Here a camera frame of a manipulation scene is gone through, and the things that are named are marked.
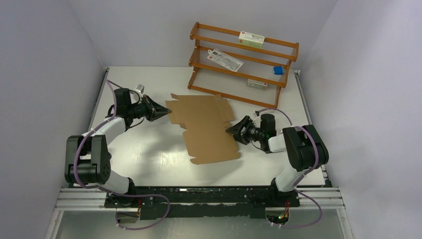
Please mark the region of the brown cardboard box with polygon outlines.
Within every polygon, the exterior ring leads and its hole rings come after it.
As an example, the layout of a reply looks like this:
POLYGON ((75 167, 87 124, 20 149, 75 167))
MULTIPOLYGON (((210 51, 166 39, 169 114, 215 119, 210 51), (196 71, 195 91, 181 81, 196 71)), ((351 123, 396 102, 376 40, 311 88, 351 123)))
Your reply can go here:
POLYGON ((220 95, 176 95, 166 101, 172 124, 185 131, 183 138, 190 161, 195 165, 239 159, 241 154, 232 134, 226 132, 235 120, 227 99, 220 95))

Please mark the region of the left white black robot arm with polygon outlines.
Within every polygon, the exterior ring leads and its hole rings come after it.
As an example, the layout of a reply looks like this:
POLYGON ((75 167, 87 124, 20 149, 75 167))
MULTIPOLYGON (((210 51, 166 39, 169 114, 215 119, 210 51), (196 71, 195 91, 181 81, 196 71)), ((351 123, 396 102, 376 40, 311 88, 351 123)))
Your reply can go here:
POLYGON ((118 201, 125 207, 136 204, 138 193, 132 179, 111 169, 108 145, 133 128, 135 119, 155 121, 171 112, 147 95, 138 95, 138 100, 132 102, 133 92, 128 88, 113 90, 113 105, 106 118, 88 132, 68 137, 64 170, 68 183, 117 194, 118 201))

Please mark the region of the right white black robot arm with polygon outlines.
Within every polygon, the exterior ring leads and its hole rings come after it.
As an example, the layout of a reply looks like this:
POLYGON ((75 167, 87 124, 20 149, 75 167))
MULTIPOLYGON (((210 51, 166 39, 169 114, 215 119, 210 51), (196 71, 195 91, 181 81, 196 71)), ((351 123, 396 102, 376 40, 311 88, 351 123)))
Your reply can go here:
POLYGON ((272 205, 281 206, 288 198, 287 192, 295 190, 306 175, 328 162, 329 153, 312 124, 286 127, 277 133, 274 115, 262 114, 258 118, 258 126, 251 117, 245 116, 225 131, 244 145, 259 142, 259 150, 267 154, 287 153, 290 165, 273 179, 276 188, 268 194, 272 205))

